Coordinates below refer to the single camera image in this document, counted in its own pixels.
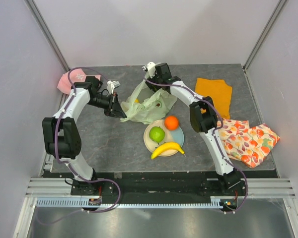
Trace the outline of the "light green plastic bag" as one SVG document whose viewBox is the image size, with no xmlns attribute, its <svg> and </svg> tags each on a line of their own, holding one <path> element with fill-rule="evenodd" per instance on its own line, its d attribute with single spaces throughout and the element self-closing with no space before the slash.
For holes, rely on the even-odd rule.
<svg viewBox="0 0 298 238">
<path fill-rule="evenodd" d="M 120 122 L 134 121 L 150 124 L 165 117 L 176 101 L 177 98 L 175 96 L 162 89 L 153 92 L 142 81 L 132 94 L 121 103 L 121 107 L 127 117 L 120 119 Z"/>
</svg>

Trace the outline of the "fake orange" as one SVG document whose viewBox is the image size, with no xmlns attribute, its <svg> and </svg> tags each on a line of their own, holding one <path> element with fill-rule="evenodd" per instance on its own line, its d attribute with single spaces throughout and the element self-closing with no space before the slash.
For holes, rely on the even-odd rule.
<svg viewBox="0 0 298 238">
<path fill-rule="evenodd" d="M 164 119 L 164 126 L 170 130 L 176 130 L 179 127 L 179 120 L 176 116 L 167 116 Z"/>
</svg>

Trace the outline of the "green fake apple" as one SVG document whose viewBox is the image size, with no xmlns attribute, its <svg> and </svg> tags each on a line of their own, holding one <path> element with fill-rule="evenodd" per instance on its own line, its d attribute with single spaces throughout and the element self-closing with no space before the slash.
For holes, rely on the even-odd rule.
<svg viewBox="0 0 298 238">
<path fill-rule="evenodd" d="M 149 138 L 156 143 L 160 143 L 165 138 L 165 132 L 161 127 L 154 126 L 149 131 Z"/>
</svg>

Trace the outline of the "yellow fake banana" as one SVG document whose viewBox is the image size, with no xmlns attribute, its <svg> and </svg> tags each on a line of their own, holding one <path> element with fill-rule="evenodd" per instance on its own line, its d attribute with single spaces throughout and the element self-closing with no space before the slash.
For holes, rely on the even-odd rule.
<svg viewBox="0 0 298 238">
<path fill-rule="evenodd" d="M 155 159 L 156 157 L 160 156 L 163 152 L 167 150 L 176 150 L 181 154 L 185 154 L 184 150 L 181 146 L 176 142 L 166 142 L 160 146 L 158 146 L 151 154 L 151 159 Z"/>
</svg>

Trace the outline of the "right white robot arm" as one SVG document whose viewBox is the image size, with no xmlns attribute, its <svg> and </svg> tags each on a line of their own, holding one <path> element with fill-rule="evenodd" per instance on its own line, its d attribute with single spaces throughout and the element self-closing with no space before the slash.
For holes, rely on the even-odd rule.
<svg viewBox="0 0 298 238">
<path fill-rule="evenodd" d="M 149 62 L 142 70 L 146 85 L 152 91 L 165 90 L 188 106 L 191 127 L 205 141 L 213 159 L 219 179 L 218 191 L 223 195 L 231 194 L 240 178 L 221 142 L 219 129 L 224 123 L 211 97 L 200 96 L 191 90 L 179 77 L 171 74 L 167 63 Z"/>
</svg>

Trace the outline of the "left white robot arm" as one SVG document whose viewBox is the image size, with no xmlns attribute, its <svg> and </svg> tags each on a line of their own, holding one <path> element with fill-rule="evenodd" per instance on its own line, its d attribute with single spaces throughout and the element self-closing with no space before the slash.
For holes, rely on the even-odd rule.
<svg viewBox="0 0 298 238">
<path fill-rule="evenodd" d="M 45 150 L 58 164 L 65 165 L 76 180 L 83 182 L 84 192 L 94 195 L 99 190 L 99 183 L 94 169 L 81 153 L 82 141 L 76 122 L 86 105 L 103 109 L 107 117 L 126 118 L 115 92 L 120 83 L 110 80 L 103 91 L 100 91 L 103 83 L 93 76 L 88 76 L 84 82 L 70 83 L 70 95 L 63 106 L 42 121 Z"/>
</svg>

